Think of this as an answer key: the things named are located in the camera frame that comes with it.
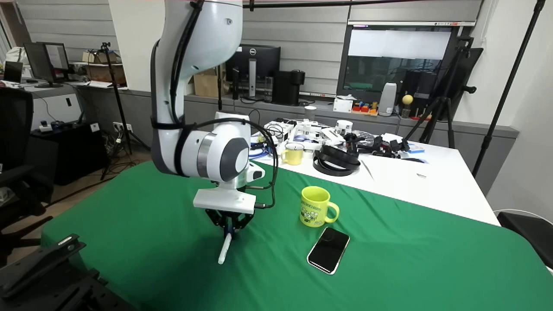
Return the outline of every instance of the phone screen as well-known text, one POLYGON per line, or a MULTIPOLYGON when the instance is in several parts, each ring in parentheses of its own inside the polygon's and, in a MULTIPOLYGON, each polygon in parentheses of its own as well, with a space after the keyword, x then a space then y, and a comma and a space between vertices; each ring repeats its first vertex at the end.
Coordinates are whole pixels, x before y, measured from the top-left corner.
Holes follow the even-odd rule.
POLYGON ((348 238, 345 234, 326 229, 310 250, 307 262, 331 276, 336 270, 347 244, 348 238))

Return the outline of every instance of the bottle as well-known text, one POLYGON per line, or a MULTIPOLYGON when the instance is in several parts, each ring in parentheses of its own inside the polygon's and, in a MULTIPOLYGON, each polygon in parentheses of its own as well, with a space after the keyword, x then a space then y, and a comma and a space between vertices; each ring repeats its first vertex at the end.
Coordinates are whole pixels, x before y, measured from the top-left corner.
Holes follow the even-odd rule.
POLYGON ((379 104, 378 104, 379 117, 391 117, 393 106, 395 106, 395 92, 397 92, 395 84, 383 85, 379 104))

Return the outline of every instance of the cup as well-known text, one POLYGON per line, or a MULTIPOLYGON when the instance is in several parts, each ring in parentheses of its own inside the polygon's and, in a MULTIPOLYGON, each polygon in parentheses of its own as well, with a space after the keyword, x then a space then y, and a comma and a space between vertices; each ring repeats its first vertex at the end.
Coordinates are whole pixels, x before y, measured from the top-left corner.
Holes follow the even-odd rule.
POLYGON ((340 134, 340 136, 348 136, 352 132, 352 123, 347 122, 347 120, 338 120, 336 125, 334 125, 334 130, 340 134))
POLYGON ((329 203, 329 194, 321 187, 305 187, 300 191, 300 217, 298 220, 310 229, 319 229, 326 224, 336 222, 340 208, 329 203))
POLYGON ((300 144, 286 144, 281 155, 281 161, 290 167, 298 167, 303 160, 303 149, 300 144))

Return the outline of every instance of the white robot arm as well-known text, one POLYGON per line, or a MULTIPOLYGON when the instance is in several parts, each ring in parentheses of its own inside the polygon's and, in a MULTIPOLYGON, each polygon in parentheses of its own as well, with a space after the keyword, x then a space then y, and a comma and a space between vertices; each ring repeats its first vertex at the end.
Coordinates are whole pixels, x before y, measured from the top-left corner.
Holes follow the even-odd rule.
POLYGON ((151 160, 158 172, 217 182, 217 189, 196 193, 193 208, 205 210, 212 224, 222 227, 217 262, 222 265, 231 236, 246 225, 255 208, 255 196, 236 189, 262 179, 264 172, 248 163, 248 118, 217 113, 213 122, 184 125, 182 87, 194 73, 219 66, 234 54, 241 39, 241 0, 163 4, 163 30, 151 51, 150 68, 151 160))
POLYGON ((220 174, 213 174, 213 168, 208 168, 213 174, 208 175, 205 170, 189 167, 191 155, 186 153, 189 153, 191 142, 186 142, 188 149, 182 153, 177 141, 184 123, 182 87, 193 75, 222 65, 232 56, 241 39, 241 0, 165 0, 163 8, 163 30, 153 47, 150 68, 153 163, 163 174, 227 182, 227 179, 220 179, 220 174))

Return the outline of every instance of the mug handle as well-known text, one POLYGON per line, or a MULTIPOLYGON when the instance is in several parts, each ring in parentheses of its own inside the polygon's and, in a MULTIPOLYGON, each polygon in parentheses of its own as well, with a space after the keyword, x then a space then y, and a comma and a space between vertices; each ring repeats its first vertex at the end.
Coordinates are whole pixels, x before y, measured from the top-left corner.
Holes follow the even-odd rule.
POLYGON ((336 205, 333 205, 333 203, 328 203, 328 208, 333 212, 333 219, 328 219, 328 215, 324 217, 324 224, 333 224, 333 222, 336 222, 338 220, 338 217, 340 217, 340 208, 336 206, 336 205))

